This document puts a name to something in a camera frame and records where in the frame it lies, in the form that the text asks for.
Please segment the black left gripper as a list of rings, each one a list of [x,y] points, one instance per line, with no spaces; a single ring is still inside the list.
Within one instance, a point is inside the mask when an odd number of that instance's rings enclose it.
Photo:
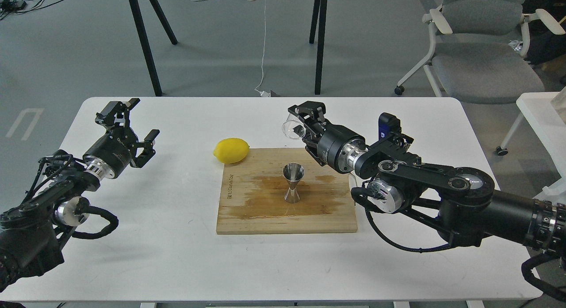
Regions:
[[[154,140],[159,129],[152,129],[143,141],[138,141],[130,127],[130,110],[140,102],[139,98],[129,101],[111,101],[100,113],[96,113],[95,123],[103,126],[106,133],[100,137],[83,155],[83,161],[101,171],[97,176],[107,179],[117,178],[127,165],[142,168],[156,153]],[[143,151],[135,156],[137,149]]]

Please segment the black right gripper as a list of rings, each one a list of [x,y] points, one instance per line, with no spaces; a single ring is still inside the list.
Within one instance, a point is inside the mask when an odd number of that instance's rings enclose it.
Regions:
[[[327,124],[323,103],[306,101],[287,111],[304,119],[306,134],[302,141],[320,166],[328,165],[338,173],[346,174],[354,170],[356,160],[366,153],[364,137],[343,125]]]

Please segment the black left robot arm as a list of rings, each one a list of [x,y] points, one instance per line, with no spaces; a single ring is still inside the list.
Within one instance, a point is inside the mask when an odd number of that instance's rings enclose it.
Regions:
[[[95,240],[117,228],[118,218],[92,206],[83,192],[97,191],[103,179],[117,178],[127,166],[141,168],[154,156],[159,131],[140,141],[130,127],[130,111],[139,101],[111,101],[97,113],[95,122],[105,134],[81,159],[64,150],[39,159],[22,203],[1,215],[2,290],[62,264],[62,249],[71,237]]]

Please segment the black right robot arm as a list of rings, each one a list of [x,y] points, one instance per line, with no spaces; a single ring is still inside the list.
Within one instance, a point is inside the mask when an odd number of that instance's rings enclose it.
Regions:
[[[358,133],[326,119],[323,103],[306,101],[288,112],[288,137],[301,139],[319,165],[341,174],[354,172],[362,179],[362,185],[351,189],[352,199],[365,209],[371,227],[385,242],[419,253],[479,247],[491,236],[517,242],[539,251],[521,265],[525,281],[564,302],[564,291],[532,272],[552,260],[565,267],[564,204],[499,191],[492,177],[479,169],[423,163],[409,152],[413,138],[402,133],[400,119],[389,113],[379,116],[379,140],[368,145]],[[408,216],[435,229],[445,244],[399,245],[378,229],[373,213]]]

